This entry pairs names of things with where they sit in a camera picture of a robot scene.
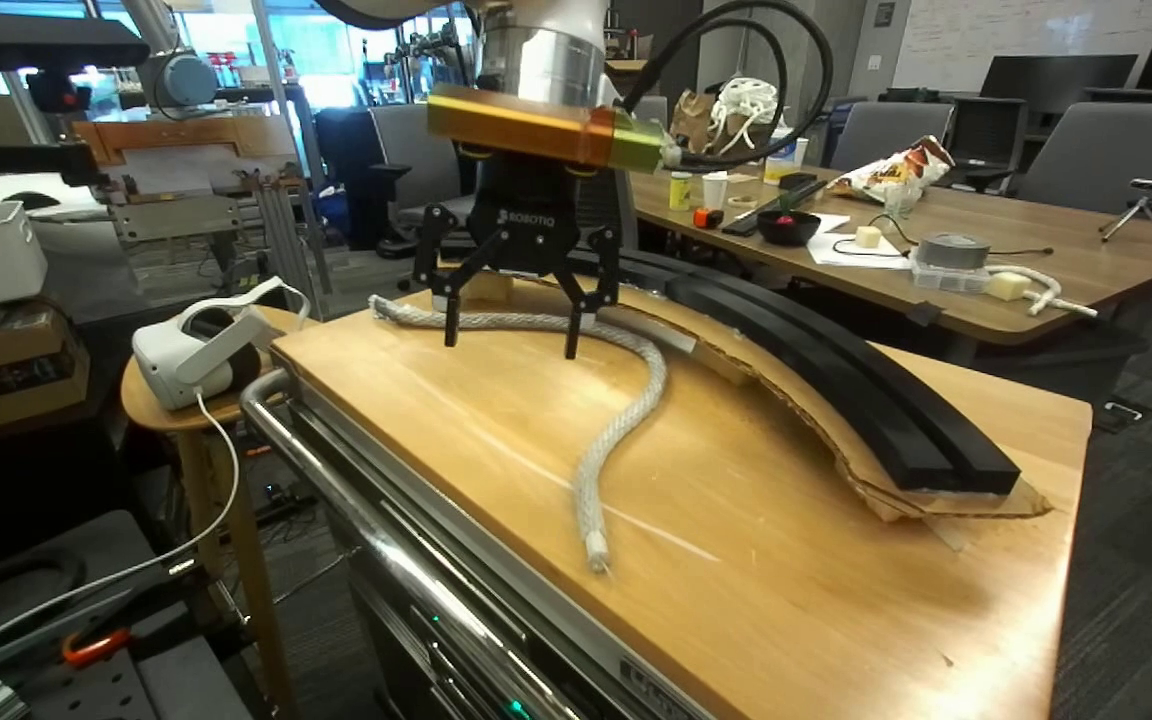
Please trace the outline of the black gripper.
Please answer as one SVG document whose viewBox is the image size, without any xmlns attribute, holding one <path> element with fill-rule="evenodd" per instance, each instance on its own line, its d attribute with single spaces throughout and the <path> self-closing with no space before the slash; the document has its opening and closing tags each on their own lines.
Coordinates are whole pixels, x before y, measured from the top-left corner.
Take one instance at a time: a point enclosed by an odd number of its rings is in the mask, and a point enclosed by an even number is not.
<svg viewBox="0 0 1152 720">
<path fill-rule="evenodd" d="M 489 268 L 542 274 L 569 298 L 564 362 L 579 328 L 621 301 L 621 258 L 636 239 L 630 177 L 534 157 L 486 157 L 463 210 L 430 204 L 411 275 L 443 305 L 443 343 L 460 338 L 460 294 Z"/>
</svg>

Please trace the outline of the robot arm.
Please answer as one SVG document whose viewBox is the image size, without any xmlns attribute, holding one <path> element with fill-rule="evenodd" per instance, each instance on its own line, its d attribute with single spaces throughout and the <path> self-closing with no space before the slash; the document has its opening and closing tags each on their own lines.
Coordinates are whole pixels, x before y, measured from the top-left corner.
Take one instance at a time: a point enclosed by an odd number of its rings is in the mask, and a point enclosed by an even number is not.
<svg viewBox="0 0 1152 720">
<path fill-rule="evenodd" d="M 663 137 L 603 95 L 609 0 L 322 0 L 351 27 L 389 27 L 439 3 L 477 23 L 473 76 L 425 102 L 430 133 L 482 164 L 463 219 L 473 249 L 443 268 L 452 219 L 425 214 L 415 282 L 443 309 L 443 343 L 468 326 L 460 301 L 482 274 L 561 283 L 564 355 L 621 301 L 630 172 L 663 159 Z"/>
</svg>

